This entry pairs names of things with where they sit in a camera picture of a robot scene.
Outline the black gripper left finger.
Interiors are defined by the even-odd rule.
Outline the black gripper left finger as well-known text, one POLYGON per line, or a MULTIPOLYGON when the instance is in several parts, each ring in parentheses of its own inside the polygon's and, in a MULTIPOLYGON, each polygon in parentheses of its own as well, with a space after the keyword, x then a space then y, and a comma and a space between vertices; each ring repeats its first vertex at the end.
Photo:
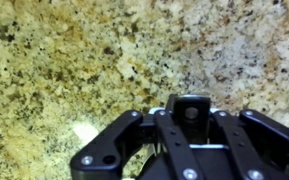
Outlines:
POLYGON ((155 142, 153 115, 127 110, 71 158, 72 180, 121 180, 129 159, 155 142))

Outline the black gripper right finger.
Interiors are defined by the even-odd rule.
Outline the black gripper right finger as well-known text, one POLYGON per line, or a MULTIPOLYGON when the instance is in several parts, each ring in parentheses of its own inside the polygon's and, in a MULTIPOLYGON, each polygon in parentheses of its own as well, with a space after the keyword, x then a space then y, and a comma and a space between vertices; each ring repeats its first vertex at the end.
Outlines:
POLYGON ((215 140, 229 150, 242 180, 289 180, 289 128, 256 110, 213 113, 215 140))

